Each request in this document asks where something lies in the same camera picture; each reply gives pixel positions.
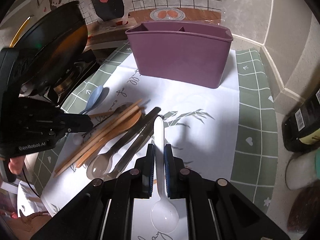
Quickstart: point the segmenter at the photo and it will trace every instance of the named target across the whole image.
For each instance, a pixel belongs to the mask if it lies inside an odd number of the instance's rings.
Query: green grid pattern
[[[62,109],[67,113],[83,110],[90,96],[86,91],[103,85],[131,52],[129,43],[124,42],[94,75],[73,91]],[[275,183],[278,156],[273,99],[259,53],[254,49],[237,51],[236,61],[240,106],[231,183],[266,213]],[[62,138],[55,149],[38,155],[34,167],[34,185],[39,194],[50,179],[64,142],[65,138]]]

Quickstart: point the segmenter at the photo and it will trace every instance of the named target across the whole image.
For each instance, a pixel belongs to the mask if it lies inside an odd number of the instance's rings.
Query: white cloth
[[[169,125],[165,128],[165,138],[175,147],[173,154],[182,158],[189,168],[200,173],[203,178],[216,180],[223,177],[230,180],[239,118],[235,51],[230,51],[222,83],[217,89],[140,76],[133,55],[117,67],[104,87],[109,88],[109,94],[92,111],[93,114],[108,111],[114,103],[113,110],[123,103],[135,102],[140,98],[143,99],[146,113],[159,106],[160,115],[172,115],[165,120]],[[100,153],[105,153],[118,139],[119,137],[107,143]],[[113,156],[111,170],[130,145],[131,143],[125,145]],[[56,166],[76,148],[72,136],[69,136]],[[132,158],[126,171],[134,167],[138,158],[145,156],[146,149],[147,145]],[[61,209],[89,182],[84,167],[75,171],[74,168],[68,168],[60,176],[50,178],[41,199],[50,214],[54,215],[53,205]],[[138,236],[151,239],[157,233],[150,219],[151,207],[159,199],[156,185],[153,192],[151,199],[134,202],[132,239],[137,239]],[[181,219],[177,229],[169,235],[175,240],[187,239],[185,202],[176,200],[172,203],[177,207]]]
[[[29,185],[24,181],[20,181],[18,185],[17,207],[18,217],[20,217],[19,210],[21,210],[25,216],[47,210],[41,199],[36,196],[36,194],[30,189]]]

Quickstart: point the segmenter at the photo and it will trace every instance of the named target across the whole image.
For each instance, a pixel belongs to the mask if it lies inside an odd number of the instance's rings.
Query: metal screw
[[[131,169],[130,170],[131,175],[138,175],[139,173],[140,173],[140,171],[138,169]]]
[[[182,175],[188,175],[188,174],[190,173],[190,170],[187,169],[187,168],[182,168],[182,169],[180,170],[180,173],[181,173]]]
[[[102,183],[102,180],[101,180],[101,179],[94,179],[94,180],[92,181],[92,185],[94,185],[95,187],[96,187],[96,186],[100,186],[101,183]]]
[[[224,187],[228,184],[228,182],[225,179],[218,179],[218,184]]]

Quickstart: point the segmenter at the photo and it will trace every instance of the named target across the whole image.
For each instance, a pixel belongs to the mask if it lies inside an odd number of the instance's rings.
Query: barcode
[[[318,92],[316,93],[316,96],[318,98],[319,104],[320,104],[320,89],[318,90]]]
[[[300,132],[304,128],[304,121],[303,121],[301,109],[299,109],[294,115],[296,116],[298,131]]]

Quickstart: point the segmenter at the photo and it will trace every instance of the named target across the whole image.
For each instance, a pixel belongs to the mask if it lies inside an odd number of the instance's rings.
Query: black cable
[[[27,180],[27,177],[26,177],[26,174],[24,173],[24,169],[23,169],[23,168],[22,168],[22,172],[23,172],[24,178],[26,179],[26,182],[28,183],[28,185],[29,185],[29,187],[31,188],[31,190],[33,191],[33,193],[36,194],[38,198],[40,198],[39,195],[38,195],[38,194],[33,190],[33,188],[31,187],[29,181]]]

